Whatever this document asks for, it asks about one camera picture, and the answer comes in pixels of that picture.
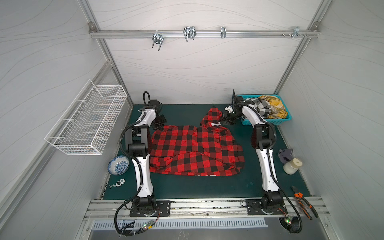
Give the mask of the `red black plaid shirt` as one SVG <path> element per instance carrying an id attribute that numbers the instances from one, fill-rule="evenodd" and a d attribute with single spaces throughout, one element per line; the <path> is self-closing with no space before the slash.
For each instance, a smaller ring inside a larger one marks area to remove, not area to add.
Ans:
<path id="1" fill-rule="evenodd" d="M 150 171 L 163 175 L 229 177 L 245 166 L 243 148 L 212 107 L 199 127 L 164 126 L 152 135 Z"/>

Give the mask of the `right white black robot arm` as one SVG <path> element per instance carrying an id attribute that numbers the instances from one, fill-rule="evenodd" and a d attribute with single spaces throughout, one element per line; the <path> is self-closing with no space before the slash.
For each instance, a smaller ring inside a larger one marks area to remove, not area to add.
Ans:
<path id="1" fill-rule="evenodd" d="M 225 108 L 222 124 L 233 125 L 241 117 L 247 117 L 253 127 L 251 145 L 257 153 L 263 178 L 263 196 L 259 205 L 266 214 L 270 215 L 284 205 L 273 161 L 273 146 L 277 140 L 276 130 L 262 117 L 255 104 L 233 93 L 231 105 Z"/>

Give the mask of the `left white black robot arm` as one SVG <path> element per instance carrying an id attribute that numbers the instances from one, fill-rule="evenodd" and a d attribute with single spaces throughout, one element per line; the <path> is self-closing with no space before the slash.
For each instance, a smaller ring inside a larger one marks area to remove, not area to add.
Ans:
<path id="1" fill-rule="evenodd" d="M 133 197 L 135 206 L 141 211 L 154 211 L 156 200 L 150 177 L 150 153 L 152 138 L 150 128 L 158 129 L 166 122 L 159 112 L 163 104 L 158 100 L 149 100 L 140 109 L 141 115 L 132 124 L 125 127 L 120 137 L 120 149 L 123 155 L 134 164 L 137 181 L 137 193 Z"/>

